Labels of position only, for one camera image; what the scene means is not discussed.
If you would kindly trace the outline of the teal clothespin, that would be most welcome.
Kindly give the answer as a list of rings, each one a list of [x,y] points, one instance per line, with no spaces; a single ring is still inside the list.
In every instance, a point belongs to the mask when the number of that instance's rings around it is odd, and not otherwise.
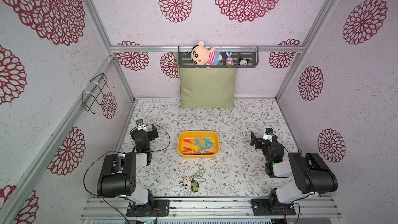
[[[212,138],[203,138],[201,140],[202,145],[212,145],[213,143],[213,139]]]
[[[204,145],[202,146],[202,148],[203,148],[204,150],[210,150],[210,149],[216,148],[216,144],[215,144],[215,143],[204,144]]]

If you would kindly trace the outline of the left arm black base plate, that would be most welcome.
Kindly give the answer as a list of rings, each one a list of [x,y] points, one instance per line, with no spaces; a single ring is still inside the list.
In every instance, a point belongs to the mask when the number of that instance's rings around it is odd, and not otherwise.
[[[170,210],[170,200],[150,200],[143,205],[129,204],[127,217],[167,217]]]

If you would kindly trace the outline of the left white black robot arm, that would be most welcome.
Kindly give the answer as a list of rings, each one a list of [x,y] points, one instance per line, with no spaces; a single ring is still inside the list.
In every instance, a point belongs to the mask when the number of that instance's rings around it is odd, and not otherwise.
[[[97,182],[97,195],[122,197],[138,207],[153,207],[153,195],[137,182],[137,170],[152,161],[151,142],[159,137],[155,125],[139,125],[131,131],[135,148],[131,152],[106,155]]]

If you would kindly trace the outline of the yellow plastic storage box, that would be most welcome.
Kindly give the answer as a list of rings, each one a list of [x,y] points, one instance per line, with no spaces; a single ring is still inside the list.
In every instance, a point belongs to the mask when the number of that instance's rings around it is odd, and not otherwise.
[[[204,154],[196,154],[194,155],[185,155],[182,154],[183,147],[190,147],[190,146],[200,146],[202,147],[201,140],[203,138],[212,138],[213,143],[216,144],[216,148],[210,149]],[[202,158],[213,158],[215,157],[220,151],[220,142],[219,137],[216,132],[214,131],[185,131],[182,132],[178,139],[178,146],[177,146],[178,153],[187,159],[202,159]]]

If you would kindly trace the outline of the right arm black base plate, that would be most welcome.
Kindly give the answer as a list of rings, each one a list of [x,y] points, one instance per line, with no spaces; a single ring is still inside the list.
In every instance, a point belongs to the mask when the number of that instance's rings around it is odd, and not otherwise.
[[[295,216],[292,204],[283,204],[269,199],[252,199],[252,210],[255,216]]]

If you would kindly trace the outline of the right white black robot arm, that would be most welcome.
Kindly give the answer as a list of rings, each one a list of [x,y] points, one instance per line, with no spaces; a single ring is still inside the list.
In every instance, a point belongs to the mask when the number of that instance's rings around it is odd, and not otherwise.
[[[278,141],[272,128],[266,128],[261,138],[252,132],[250,145],[261,150],[265,158],[265,173],[270,178],[293,177],[293,181],[281,188],[274,188],[266,201],[268,208],[293,207],[298,200],[313,194],[335,192],[337,178],[318,153],[288,152]]]

